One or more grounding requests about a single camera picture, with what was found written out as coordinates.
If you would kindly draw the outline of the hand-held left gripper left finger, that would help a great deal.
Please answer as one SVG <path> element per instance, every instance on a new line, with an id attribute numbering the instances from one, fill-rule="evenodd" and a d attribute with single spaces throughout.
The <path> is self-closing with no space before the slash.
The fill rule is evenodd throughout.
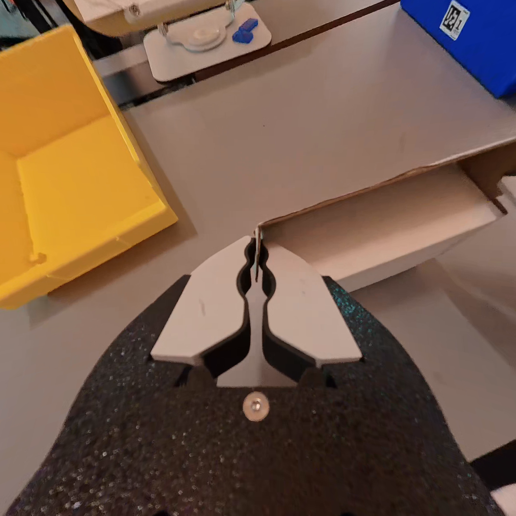
<path id="1" fill-rule="evenodd" d="M 205 260 L 188 277 L 151 351 L 154 361 L 203 366 L 218 378 L 247 356 L 256 241 L 244 236 Z"/>

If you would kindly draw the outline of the yellow plastic bin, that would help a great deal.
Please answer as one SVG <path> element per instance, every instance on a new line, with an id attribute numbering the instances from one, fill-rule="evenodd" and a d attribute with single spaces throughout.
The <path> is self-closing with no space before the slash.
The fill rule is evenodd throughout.
<path id="1" fill-rule="evenodd" d="M 177 220 L 71 26 L 1 52 L 2 309 Z"/>

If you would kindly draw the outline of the blue plastic bin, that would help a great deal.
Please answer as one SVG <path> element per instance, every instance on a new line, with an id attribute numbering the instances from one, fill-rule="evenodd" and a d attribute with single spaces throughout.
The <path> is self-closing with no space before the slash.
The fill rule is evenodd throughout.
<path id="1" fill-rule="evenodd" d="M 494 97 L 515 94 L 515 1 L 401 1 Z"/>

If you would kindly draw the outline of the blue clips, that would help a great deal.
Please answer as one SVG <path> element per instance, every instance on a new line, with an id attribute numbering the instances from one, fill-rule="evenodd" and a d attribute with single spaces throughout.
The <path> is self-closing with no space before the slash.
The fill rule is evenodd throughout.
<path id="1" fill-rule="evenodd" d="M 248 18 L 244 21 L 235 33 L 232 35 L 233 42 L 237 44 L 250 44 L 253 40 L 253 31 L 259 25 L 259 21 L 256 18 Z"/>

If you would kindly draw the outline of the printed instruction sheet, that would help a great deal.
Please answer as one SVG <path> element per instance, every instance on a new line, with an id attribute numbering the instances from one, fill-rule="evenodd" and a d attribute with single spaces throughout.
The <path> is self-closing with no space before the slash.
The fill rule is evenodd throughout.
<path id="1" fill-rule="evenodd" d="M 164 21 L 167 14 L 171 15 L 171 19 L 182 18 L 223 3 L 224 1 L 75 1 L 85 22 L 120 12 L 130 24 L 153 17 Z"/>

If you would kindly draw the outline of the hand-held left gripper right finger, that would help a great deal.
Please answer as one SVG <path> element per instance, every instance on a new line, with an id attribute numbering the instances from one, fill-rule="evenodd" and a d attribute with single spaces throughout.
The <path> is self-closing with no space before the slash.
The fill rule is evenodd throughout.
<path id="1" fill-rule="evenodd" d="M 266 362 L 294 382 L 306 371 L 355 363 L 362 352 L 317 270 L 276 243 L 260 250 L 262 350 Z"/>

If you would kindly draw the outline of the white cardboard box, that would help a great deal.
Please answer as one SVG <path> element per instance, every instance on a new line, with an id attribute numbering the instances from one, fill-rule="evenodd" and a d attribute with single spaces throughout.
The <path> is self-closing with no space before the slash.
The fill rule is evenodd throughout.
<path id="1" fill-rule="evenodd" d="M 280 246 L 353 291 L 402 273 L 500 220 L 515 139 L 418 166 L 383 183 L 260 223 L 256 259 Z"/>

